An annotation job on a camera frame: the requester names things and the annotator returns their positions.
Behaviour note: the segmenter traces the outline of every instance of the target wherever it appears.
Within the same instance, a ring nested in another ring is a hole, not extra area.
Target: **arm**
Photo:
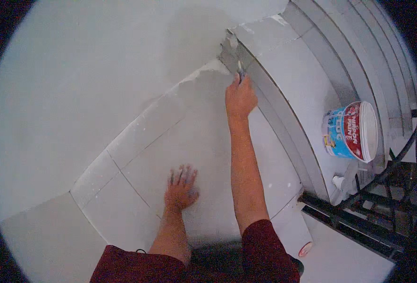
[[[246,76],[240,84],[239,81],[239,76],[236,74],[234,82],[226,89],[226,112],[231,132],[232,196],[235,217],[243,235],[250,224],[270,218],[249,133],[248,115],[256,107],[257,97],[251,87],[249,76]]]
[[[189,193],[196,176],[197,171],[191,173],[189,166],[184,168],[181,165],[177,175],[171,170],[165,193],[165,211],[158,235],[149,250],[150,254],[164,254],[182,261],[185,265],[189,263],[191,252],[186,238],[182,210],[198,199],[197,193]]]

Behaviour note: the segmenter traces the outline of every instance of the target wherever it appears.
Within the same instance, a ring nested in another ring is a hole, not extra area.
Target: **hand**
[[[246,75],[240,83],[240,76],[226,88],[226,112],[229,124],[236,121],[247,120],[249,113],[257,106],[257,97],[251,86],[251,78]]]
[[[182,212],[183,209],[195,203],[199,194],[193,189],[198,171],[192,172],[191,166],[180,166],[179,172],[171,173],[168,178],[168,189],[165,193],[165,208],[172,212]]]

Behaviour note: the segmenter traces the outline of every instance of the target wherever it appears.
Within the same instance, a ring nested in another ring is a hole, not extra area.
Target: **left hand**
[[[181,165],[178,173],[171,174],[168,178],[168,189],[165,193],[165,209],[172,212],[182,212],[183,209],[195,203],[199,194],[191,189],[197,177],[197,170],[192,171],[191,166]]]

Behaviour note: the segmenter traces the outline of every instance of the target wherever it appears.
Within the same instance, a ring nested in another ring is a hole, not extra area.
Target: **forearm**
[[[165,254],[172,256],[185,264],[189,263],[191,252],[188,247],[182,212],[165,208],[161,218],[160,229],[150,254]]]
[[[248,120],[229,121],[232,161],[231,187],[240,233],[252,223],[269,219]]]

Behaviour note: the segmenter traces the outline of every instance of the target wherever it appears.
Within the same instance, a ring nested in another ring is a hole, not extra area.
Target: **shirt sleeve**
[[[269,220],[259,220],[242,235],[243,269],[254,282],[300,282],[296,266]]]
[[[91,282],[180,282],[185,265],[161,254],[127,252],[105,247]]]

